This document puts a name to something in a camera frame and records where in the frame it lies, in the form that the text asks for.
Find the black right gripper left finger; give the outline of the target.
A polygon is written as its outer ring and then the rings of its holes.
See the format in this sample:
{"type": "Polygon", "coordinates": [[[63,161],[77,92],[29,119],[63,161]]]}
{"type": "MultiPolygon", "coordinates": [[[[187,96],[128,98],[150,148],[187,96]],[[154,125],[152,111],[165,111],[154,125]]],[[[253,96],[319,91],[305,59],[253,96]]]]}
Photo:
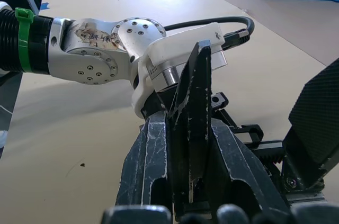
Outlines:
{"type": "Polygon", "coordinates": [[[146,119],[124,160],[116,205],[172,205],[168,129],[164,111],[146,119]]]}

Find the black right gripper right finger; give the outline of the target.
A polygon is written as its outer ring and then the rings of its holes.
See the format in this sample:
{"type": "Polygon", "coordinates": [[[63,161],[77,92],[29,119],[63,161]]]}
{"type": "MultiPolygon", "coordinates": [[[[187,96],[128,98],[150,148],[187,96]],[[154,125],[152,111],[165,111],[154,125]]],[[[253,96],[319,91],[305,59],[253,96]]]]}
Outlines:
{"type": "Polygon", "coordinates": [[[234,204],[245,212],[288,212],[289,209],[259,159],[217,119],[208,160],[208,201],[213,212],[234,204]]]}

